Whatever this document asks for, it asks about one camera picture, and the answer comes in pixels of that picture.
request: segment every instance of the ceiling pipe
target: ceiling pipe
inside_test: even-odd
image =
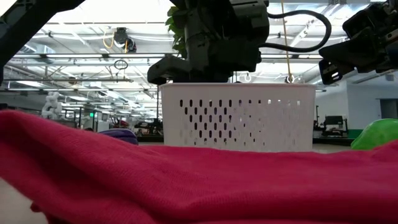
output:
[[[120,79],[120,80],[116,80],[116,79],[18,79],[18,78],[5,78],[4,79],[5,82],[21,82],[21,81],[31,81],[31,82],[133,82],[133,80],[129,80],[129,79]]]
[[[375,79],[375,78],[383,77],[384,75],[393,73],[393,72],[395,72],[395,71],[396,71],[396,70],[391,69],[391,70],[388,70],[388,71],[385,71],[385,72],[382,72],[382,73],[376,73],[376,74],[374,74],[374,75],[370,75],[370,76],[365,77],[365,78],[362,78],[362,79],[360,79],[360,80],[353,81],[352,84],[364,83],[364,82],[370,81],[370,80]]]
[[[321,59],[317,58],[291,58],[290,63],[319,63]],[[263,58],[263,63],[286,63],[286,58]],[[128,62],[130,67],[134,66],[151,66],[155,63],[147,62],[147,63],[131,63]],[[26,67],[40,67],[40,66],[48,66],[48,67],[95,67],[95,66],[113,66],[114,62],[54,62],[52,64],[40,63],[40,62],[24,62],[24,66]]]

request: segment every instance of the wall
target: wall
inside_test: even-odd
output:
[[[348,85],[348,105],[350,129],[353,138],[368,124],[381,119],[380,99],[397,99],[395,86]]]
[[[1,93],[0,103],[7,103],[9,106],[41,110],[45,104],[45,95],[21,96],[19,93]]]
[[[315,105],[318,105],[319,123],[324,122],[325,116],[343,116],[348,118],[348,98],[346,82],[338,86],[328,87],[325,93],[317,93]]]

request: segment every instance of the metal beam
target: metal beam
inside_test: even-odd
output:
[[[21,81],[31,81],[31,82],[133,82],[133,80],[128,80],[128,79],[95,79],[95,78],[90,78],[90,79],[30,79],[30,78],[25,78],[25,79],[20,79],[20,78],[5,78],[5,82],[21,82]]]
[[[364,83],[364,82],[367,82],[367,81],[372,80],[372,79],[375,79],[375,78],[383,77],[384,75],[393,73],[393,72],[395,72],[395,71],[396,71],[396,70],[388,70],[388,71],[385,71],[385,72],[383,72],[383,73],[379,73],[379,74],[376,73],[376,74],[374,74],[374,75],[370,75],[370,76],[365,77],[365,78],[362,78],[362,79],[360,79],[360,80],[353,81],[352,84]]]
[[[6,88],[6,91],[75,91],[75,92],[95,92],[95,91],[138,91],[138,92],[145,92],[145,91],[157,91],[157,89],[143,89],[143,88]]]
[[[320,58],[291,58],[290,63],[319,63]],[[286,63],[286,58],[263,58],[263,63]],[[129,63],[129,67],[134,66],[151,66],[154,63]],[[23,64],[26,67],[84,67],[84,66],[113,66],[114,61],[98,61],[98,62],[54,62],[52,64],[42,63],[42,62],[24,62]]]

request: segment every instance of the ceiling light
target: ceiling light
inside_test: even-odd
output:
[[[48,54],[48,58],[101,58],[101,54]]]
[[[319,58],[322,59],[321,55],[299,55],[299,58]]]
[[[106,50],[106,49],[100,49],[100,50],[102,50],[102,51],[105,51],[106,53],[110,53],[108,50]]]
[[[78,101],[87,101],[87,100],[89,100],[89,99],[87,99],[85,97],[81,97],[81,96],[68,96],[68,97],[71,98],[71,99],[74,99],[74,100],[78,100]]]
[[[85,88],[85,89],[77,89],[77,91],[106,91],[108,89],[95,89],[95,88]]]
[[[62,109],[64,109],[64,110],[77,110],[78,108],[65,107],[65,108],[62,108]]]
[[[13,88],[13,89],[8,89],[8,91],[40,91],[39,89],[33,89],[33,88]]]
[[[41,58],[41,56],[37,54],[16,54],[13,58]]]
[[[264,54],[261,55],[261,58],[286,58],[286,55],[283,54],[279,54],[279,55],[268,55],[268,54]]]
[[[164,54],[109,54],[111,58],[163,58]]]
[[[62,106],[67,106],[67,107],[84,107],[84,105],[78,105],[78,104],[69,104],[69,103],[62,103]]]
[[[32,81],[17,81],[20,84],[24,84],[24,85],[29,85],[29,86],[33,86],[33,87],[43,87],[45,85],[38,83],[38,82],[32,82]]]
[[[74,89],[43,89],[44,91],[75,91]]]

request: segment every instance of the pink fabric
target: pink fabric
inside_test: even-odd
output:
[[[0,177],[68,223],[397,223],[398,142],[336,154],[133,146],[0,112]]]

